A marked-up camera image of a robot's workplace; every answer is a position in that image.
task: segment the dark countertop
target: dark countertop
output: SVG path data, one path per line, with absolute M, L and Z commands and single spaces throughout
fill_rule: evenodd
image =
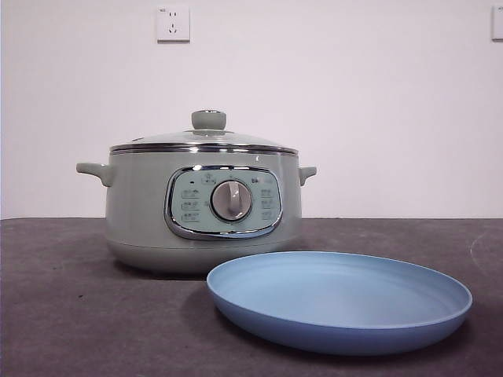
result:
M 132 269 L 108 253 L 104 220 L 2 221 L 2 375 L 501 375 L 503 219 L 303 220 L 298 250 L 417 263 L 459 279 L 472 311 L 449 338 L 388 357 L 290 349 L 231 324 L 203 276 Z

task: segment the mint green pot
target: mint green pot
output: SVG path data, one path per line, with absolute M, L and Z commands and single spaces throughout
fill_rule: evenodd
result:
M 225 124 L 223 112 L 195 112 L 194 130 L 111 147 L 108 165 L 77 164 L 107 187 L 105 235 L 121 262 L 207 273 L 295 242 L 300 187 L 316 168 L 299 168 L 294 149 Z

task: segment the plate rim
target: plate rim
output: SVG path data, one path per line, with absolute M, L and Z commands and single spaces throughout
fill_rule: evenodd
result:
M 389 325 L 372 325 L 372 326 L 369 326 L 369 325 L 366 325 L 366 326 L 347 326 L 347 325 L 338 325 L 338 324 L 322 324 L 322 323 L 316 323 L 316 322 L 305 321 L 305 320 L 293 320 L 290 318 L 274 316 L 274 315 L 271 315 L 268 313 L 263 313 L 261 311 L 255 310 L 255 309 L 247 308 L 246 306 L 238 305 L 235 302 L 231 302 L 228 299 L 223 298 L 221 295 L 219 295 L 217 293 L 217 291 L 215 290 L 215 287 L 213 287 L 211 285 L 212 277 L 216 274 L 216 272 L 218 270 L 225 268 L 227 265 L 231 265 L 233 263 L 238 263 L 242 259 L 247 259 L 247 258 L 268 258 L 269 256 L 272 256 L 272 255 L 287 255 L 287 254 L 318 254 L 318 255 L 320 255 L 320 254 L 325 254 L 325 255 L 327 255 L 327 254 L 343 254 L 343 255 L 354 256 L 357 258 L 375 258 L 375 259 L 382 259 L 382 260 L 386 260 L 386 261 L 392 261 L 392 262 L 412 265 L 415 268 L 426 269 L 426 270 L 429 270 L 433 273 L 439 274 L 443 277 L 446 277 L 449 280 L 452 280 L 455 284 L 461 286 L 468 295 L 468 303 L 467 303 L 467 305 L 465 305 L 463 307 L 463 309 L 458 310 L 457 312 L 450 314 L 449 316 L 441 317 L 438 320 L 429 320 L 429 321 L 416 322 L 416 323 L 411 323 L 411 324 L 396 324 L 396 325 L 389 324 Z M 445 273 L 441 273 L 440 271 L 438 271 L 436 269 L 431 269 L 431 268 L 425 267 L 423 265 L 417 265 L 415 263 L 405 262 L 405 261 L 401 261 L 401 260 L 393 259 L 393 258 L 377 257 L 375 255 L 367 255 L 367 254 L 343 253 L 340 251 L 275 251 L 275 252 L 263 253 L 263 254 L 246 255 L 244 257 L 231 259 L 227 262 L 223 262 L 222 264 L 214 267 L 209 272 L 209 274 L 206 276 L 206 285 L 213 295 L 217 296 L 218 298 L 220 298 L 221 300 L 223 300 L 227 304 L 229 304 L 231 306 L 235 306 L 235 307 L 240 308 L 242 310 L 246 310 L 248 312 L 252 312 L 252 313 L 258 314 L 260 316 L 269 317 L 269 318 L 272 318 L 275 320 L 283 320 L 283 321 L 291 322 L 293 324 L 305 324 L 305 325 L 310 325 L 310 326 L 317 326 L 317 327 L 321 327 L 321 328 L 332 328 L 332 329 L 337 328 L 337 329 L 348 329 L 348 330 L 376 330 L 376 331 L 378 331 L 378 330 L 395 330 L 395 329 L 406 329 L 406 328 L 422 328 L 422 327 L 432 326 L 432 325 L 436 325 L 436 324 L 442 324 L 442 323 L 445 323 L 449 320 L 452 320 L 452 319 L 455 319 L 458 317 L 462 317 L 470 310 L 470 308 L 472 307 L 472 304 L 473 304 L 472 293 L 462 282 L 460 282 L 459 280 L 457 280 L 457 279 L 455 279 Z

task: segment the pot handle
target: pot handle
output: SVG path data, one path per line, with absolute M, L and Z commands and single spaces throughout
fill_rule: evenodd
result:
M 306 183 L 306 179 L 312 177 L 313 175 L 316 175 L 316 167 L 300 167 L 299 168 L 300 185 L 304 186 L 304 183 Z
M 77 172 L 95 175 L 101 179 L 101 183 L 105 187 L 112 186 L 114 169 L 110 165 L 103 163 L 77 163 Z

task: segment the plate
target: plate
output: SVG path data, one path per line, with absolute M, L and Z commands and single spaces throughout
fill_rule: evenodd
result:
M 215 267 L 207 285 L 237 326 L 318 353 L 383 355 L 416 350 L 452 334 L 470 291 L 443 273 L 360 254 L 284 251 Z

